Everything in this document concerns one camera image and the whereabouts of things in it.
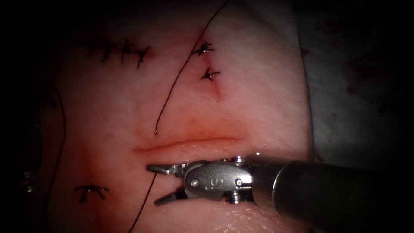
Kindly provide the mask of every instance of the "blood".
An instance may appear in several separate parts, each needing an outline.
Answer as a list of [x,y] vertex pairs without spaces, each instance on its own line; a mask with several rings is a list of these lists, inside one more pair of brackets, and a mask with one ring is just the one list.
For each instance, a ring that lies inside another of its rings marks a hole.
[[301,51],[302,51],[303,56],[306,56],[306,55],[309,54],[309,50],[307,50],[307,49],[302,48]]
[[347,92],[349,95],[353,95],[353,94],[355,94],[355,90],[354,90],[352,87],[350,87],[350,86],[346,87],[346,92]]
[[314,157],[315,157],[315,160],[318,162],[321,162],[321,163],[325,162],[325,159],[320,156],[317,150],[314,151]]

